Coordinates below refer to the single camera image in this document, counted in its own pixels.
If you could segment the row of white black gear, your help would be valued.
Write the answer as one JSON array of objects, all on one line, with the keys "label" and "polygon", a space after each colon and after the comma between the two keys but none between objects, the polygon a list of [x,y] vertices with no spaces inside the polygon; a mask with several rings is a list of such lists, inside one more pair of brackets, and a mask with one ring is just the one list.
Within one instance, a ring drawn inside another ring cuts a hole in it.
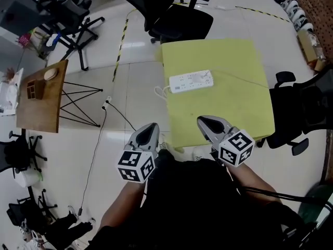
[{"label": "row of white black gear", "polygon": [[305,11],[299,6],[298,0],[274,0],[287,14],[297,32],[304,30],[313,33],[314,26],[306,17]]}]

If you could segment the pink dotted bag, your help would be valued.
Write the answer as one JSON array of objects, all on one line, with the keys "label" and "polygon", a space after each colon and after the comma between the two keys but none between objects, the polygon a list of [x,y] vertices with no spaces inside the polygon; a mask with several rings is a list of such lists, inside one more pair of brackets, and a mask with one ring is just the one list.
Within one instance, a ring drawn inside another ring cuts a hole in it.
[{"label": "pink dotted bag", "polygon": [[31,38],[31,33],[26,33],[18,38],[18,43],[21,46],[26,47],[30,42],[30,38]]}]

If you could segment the white open box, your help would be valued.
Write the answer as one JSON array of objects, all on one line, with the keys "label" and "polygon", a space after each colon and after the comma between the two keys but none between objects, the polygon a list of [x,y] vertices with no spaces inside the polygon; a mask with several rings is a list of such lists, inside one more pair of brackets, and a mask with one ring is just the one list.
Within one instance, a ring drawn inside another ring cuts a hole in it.
[{"label": "white open box", "polygon": [[24,69],[0,72],[0,117],[16,114]]}]

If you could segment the person's right shoe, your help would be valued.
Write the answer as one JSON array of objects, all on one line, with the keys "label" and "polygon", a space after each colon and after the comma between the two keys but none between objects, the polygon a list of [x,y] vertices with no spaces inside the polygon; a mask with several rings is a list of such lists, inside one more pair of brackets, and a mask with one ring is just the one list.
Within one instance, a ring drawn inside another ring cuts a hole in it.
[{"label": "person's right shoe", "polygon": [[193,161],[200,161],[202,159],[209,159],[209,153],[204,146],[196,146],[193,148],[192,152],[192,160]]}]

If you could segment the person's left shoe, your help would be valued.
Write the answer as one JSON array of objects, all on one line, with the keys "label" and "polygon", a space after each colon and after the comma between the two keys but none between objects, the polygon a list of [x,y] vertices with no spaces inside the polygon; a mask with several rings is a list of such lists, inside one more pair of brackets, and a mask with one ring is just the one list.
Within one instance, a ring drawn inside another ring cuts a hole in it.
[{"label": "person's left shoe", "polygon": [[166,137],[164,134],[161,134],[158,139],[158,146],[157,146],[158,152],[161,150],[169,150],[168,144],[166,142]]}]

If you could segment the table with green tablecloth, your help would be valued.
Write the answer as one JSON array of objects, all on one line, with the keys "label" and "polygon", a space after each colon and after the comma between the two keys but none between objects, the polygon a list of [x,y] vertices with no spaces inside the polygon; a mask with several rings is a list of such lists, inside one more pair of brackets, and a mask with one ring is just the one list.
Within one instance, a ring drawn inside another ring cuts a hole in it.
[{"label": "table with green tablecloth", "polygon": [[169,141],[174,147],[205,145],[197,118],[212,115],[256,140],[275,132],[272,102],[261,56],[252,40],[205,39],[164,43],[164,76],[209,70],[213,86],[167,95]]}]

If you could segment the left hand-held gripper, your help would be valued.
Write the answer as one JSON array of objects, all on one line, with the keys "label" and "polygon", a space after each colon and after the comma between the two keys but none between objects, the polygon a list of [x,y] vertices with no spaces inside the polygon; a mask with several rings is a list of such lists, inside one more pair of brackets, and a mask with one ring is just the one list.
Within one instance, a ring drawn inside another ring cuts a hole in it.
[{"label": "left hand-held gripper", "polygon": [[156,147],[159,126],[153,122],[135,131],[116,162],[121,178],[128,182],[145,183],[156,168]]}]

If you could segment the person's black clothing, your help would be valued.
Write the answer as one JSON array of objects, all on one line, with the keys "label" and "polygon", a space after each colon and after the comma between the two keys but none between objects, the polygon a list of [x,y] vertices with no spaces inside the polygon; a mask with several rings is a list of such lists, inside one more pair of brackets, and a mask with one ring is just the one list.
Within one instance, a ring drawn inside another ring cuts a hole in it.
[{"label": "person's black clothing", "polygon": [[136,211],[103,227],[86,250],[288,250],[302,218],[282,202],[250,201],[215,160],[175,160],[161,150]]}]

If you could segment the person's right forearm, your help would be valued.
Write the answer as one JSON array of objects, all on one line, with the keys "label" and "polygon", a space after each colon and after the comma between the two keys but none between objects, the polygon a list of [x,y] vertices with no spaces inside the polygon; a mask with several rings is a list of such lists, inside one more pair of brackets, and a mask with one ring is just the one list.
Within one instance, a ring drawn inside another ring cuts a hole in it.
[{"label": "person's right forearm", "polygon": [[[261,190],[275,192],[275,189],[259,177],[250,167],[245,164],[240,165],[239,167],[234,167],[228,163],[224,163],[228,168],[231,176],[243,187],[252,187]],[[267,196],[259,193],[246,193],[247,198],[253,203],[266,205],[272,202],[281,203],[279,198]]]}]

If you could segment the white power strip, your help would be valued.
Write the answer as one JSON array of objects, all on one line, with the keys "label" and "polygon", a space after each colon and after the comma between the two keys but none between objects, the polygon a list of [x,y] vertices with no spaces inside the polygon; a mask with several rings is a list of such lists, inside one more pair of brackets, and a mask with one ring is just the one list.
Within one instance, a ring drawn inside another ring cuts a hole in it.
[{"label": "white power strip", "polygon": [[213,85],[214,81],[210,70],[196,71],[169,77],[169,87],[173,94],[209,88]]}]

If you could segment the black mesh office chair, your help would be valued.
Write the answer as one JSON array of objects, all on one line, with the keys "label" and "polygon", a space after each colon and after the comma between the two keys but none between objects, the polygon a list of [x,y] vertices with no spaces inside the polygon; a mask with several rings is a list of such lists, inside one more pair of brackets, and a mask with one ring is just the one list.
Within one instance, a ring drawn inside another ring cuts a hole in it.
[{"label": "black mesh office chair", "polygon": [[307,149],[309,139],[294,139],[315,130],[333,130],[333,65],[306,82],[295,80],[290,71],[276,74],[277,82],[270,89],[275,132],[258,141],[258,148],[265,142],[271,149],[289,145],[297,156]]}]

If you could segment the wooden organizer box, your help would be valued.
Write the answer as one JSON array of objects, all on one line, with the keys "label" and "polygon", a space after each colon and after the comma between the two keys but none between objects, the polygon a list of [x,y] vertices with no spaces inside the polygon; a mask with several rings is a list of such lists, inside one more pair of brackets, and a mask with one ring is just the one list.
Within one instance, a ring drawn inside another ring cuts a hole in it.
[{"label": "wooden organizer box", "polygon": [[27,84],[27,98],[42,100],[45,89],[45,80],[32,80]]}]

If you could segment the cardboard box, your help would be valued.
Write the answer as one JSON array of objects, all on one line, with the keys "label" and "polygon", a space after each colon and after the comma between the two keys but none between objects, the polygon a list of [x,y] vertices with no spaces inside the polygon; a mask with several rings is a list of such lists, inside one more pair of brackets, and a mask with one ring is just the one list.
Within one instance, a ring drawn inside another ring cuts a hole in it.
[{"label": "cardboard box", "polygon": [[317,36],[308,30],[300,30],[297,36],[307,65],[315,72],[322,71],[326,57]]}]

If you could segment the person's shoe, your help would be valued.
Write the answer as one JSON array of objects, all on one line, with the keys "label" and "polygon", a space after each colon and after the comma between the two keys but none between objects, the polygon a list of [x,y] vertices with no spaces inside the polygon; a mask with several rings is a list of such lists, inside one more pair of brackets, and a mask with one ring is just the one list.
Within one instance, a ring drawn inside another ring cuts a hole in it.
[{"label": "person's shoe", "polygon": [[169,150],[168,144],[166,142],[166,137],[164,134],[161,134],[158,139],[158,146],[157,146],[158,152],[161,150]]},{"label": "person's shoe", "polygon": [[209,159],[209,153],[204,146],[196,146],[193,148],[192,152],[192,160],[193,161],[200,161],[202,159]]}]

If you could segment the beige round dish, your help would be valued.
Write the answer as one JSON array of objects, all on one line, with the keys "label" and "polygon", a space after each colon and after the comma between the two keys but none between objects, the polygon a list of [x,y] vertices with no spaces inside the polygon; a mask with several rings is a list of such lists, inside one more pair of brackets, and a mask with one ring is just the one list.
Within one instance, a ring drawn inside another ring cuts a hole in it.
[{"label": "beige round dish", "polygon": [[54,79],[58,74],[57,68],[51,68],[44,73],[44,80],[49,81]]}]

